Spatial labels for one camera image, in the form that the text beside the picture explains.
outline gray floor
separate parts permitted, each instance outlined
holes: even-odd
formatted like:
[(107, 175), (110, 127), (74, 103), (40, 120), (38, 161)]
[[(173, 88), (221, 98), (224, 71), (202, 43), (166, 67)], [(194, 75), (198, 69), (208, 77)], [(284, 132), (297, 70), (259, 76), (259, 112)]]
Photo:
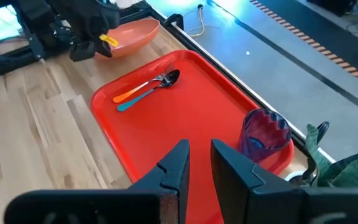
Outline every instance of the gray floor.
[[(321, 147), (335, 160), (358, 152), (358, 107), (204, 1), (148, 0), (169, 16), (204, 5), (206, 32), (195, 40), (304, 133), (307, 123), (329, 121)], [(354, 78), (276, 23), (248, 1), (216, 0), (239, 20), (303, 63), (358, 97)], [(185, 14), (185, 30), (200, 26), (197, 12)]]

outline blue spoon handle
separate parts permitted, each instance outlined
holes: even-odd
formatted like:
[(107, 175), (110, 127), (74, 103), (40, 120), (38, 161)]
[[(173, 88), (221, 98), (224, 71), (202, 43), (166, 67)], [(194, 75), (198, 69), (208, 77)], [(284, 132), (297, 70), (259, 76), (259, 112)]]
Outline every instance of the blue spoon handle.
[(122, 112), (122, 111), (125, 111), (126, 109), (130, 108), (130, 107), (131, 107), (132, 105), (134, 105), (136, 102), (138, 102), (139, 100), (141, 100), (143, 97), (149, 95), (149, 94), (152, 93), (153, 91), (154, 91), (154, 89), (151, 89), (151, 90), (149, 90), (149, 91), (147, 91), (147, 92), (141, 94), (141, 95), (138, 96), (137, 98), (134, 98), (134, 99), (131, 100), (131, 101), (128, 101), (128, 102), (126, 102), (126, 103), (123, 103), (123, 104), (119, 105), (119, 106), (117, 107), (117, 110), (118, 110), (118, 111), (121, 111), (121, 112)]

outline orange spoon handle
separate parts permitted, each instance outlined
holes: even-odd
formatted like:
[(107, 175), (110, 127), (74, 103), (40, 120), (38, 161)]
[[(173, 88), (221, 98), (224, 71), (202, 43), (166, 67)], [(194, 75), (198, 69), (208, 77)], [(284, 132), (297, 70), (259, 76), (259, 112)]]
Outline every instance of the orange spoon handle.
[(112, 99), (113, 102), (115, 103), (119, 103), (121, 102), (122, 100), (125, 100), (126, 98), (128, 98), (128, 96), (131, 96), (132, 94), (134, 94), (137, 90), (140, 90), (141, 88), (143, 88), (144, 86), (146, 86), (147, 84), (149, 84), (149, 82), (145, 82), (143, 84), (141, 84), (140, 86), (132, 89), (132, 90), (129, 90), (128, 92), (126, 93), (123, 93), (119, 96), (116, 96)]

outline wooden table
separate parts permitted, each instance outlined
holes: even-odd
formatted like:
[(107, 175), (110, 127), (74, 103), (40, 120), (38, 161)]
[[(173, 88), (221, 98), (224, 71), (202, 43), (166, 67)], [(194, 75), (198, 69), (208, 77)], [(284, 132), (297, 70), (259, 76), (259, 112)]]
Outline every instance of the wooden table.
[[(0, 54), (25, 45), (0, 44)], [(139, 52), (107, 61), (72, 62), (61, 55), (0, 77), (0, 223), (15, 196), (34, 189), (122, 189), (131, 185), (91, 114), (103, 84), (184, 49), (163, 28)], [(282, 177), (305, 169), (296, 158)]]

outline spoon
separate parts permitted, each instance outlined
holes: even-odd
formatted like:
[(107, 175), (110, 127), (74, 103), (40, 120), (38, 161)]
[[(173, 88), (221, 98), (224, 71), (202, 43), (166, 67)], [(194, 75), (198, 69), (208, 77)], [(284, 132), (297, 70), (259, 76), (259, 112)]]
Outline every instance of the spoon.
[(115, 103), (119, 103), (119, 102), (125, 100), (126, 98), (128, 98), (129, 96), (131, 96), (132, 94), (134, 94), (136, 91), (138, 91), (138, 90), (140, 90), (141, 88), (145, 87), (147, 84), (149, 84), (149, 83), (152, 82), (152, 81), (160, 81), (160, 82), (162, 82), (162, 80), (164, 79), (164, 77), (165, 77), (168, 73), (172, 72), (174, 68), (175, 68), (175, 67), (174, 67), (172, 64), (170, 64), (170, 65), (164, 70), (164, 72), (161, 73), (161, 75), (157, 75), (157, 76), (156, 76), (155, 78), (153, 78), (152, 80), (147, 81), (147, 82), (141, 84), (140, 86), (134, 88), (133, 90), (129, 90), (128, 92), (126, 92), (126, 93), (124, 93), (124, 94), (121, 94), (121, 95), (119, 95), (119, 96), (114, 97), (114, 98), (112, 99), (112, 101), (115, 102)]
[(138, 102), (139, 100), (141, 100), (143, 97), (149, 95), (150, 93), (152, 93), (154, 90), (158, 89), (158, 88), (168, 88), (170, 86), (172, 86), (173, 84), (175, 84), (175, 82), (178, 80), (180, 75), (180, 71), (179, 70), (174, 70), (172, 72), (170, 72), (162, 81), (161, 84), (159, 86), (156, 86), (154, 88), (152, 88), (151, 90), (141, 94), (140, 96), (138, 96), (137, 98), (134, 98), (133, 100), (130, 100), (126, 103), (123, 103), (121, 105), (119, 105), (117, 107), (118, 111), (125, 111), (126, 109), (130, 108), (132, 105), (134, 105), (136, 102)]

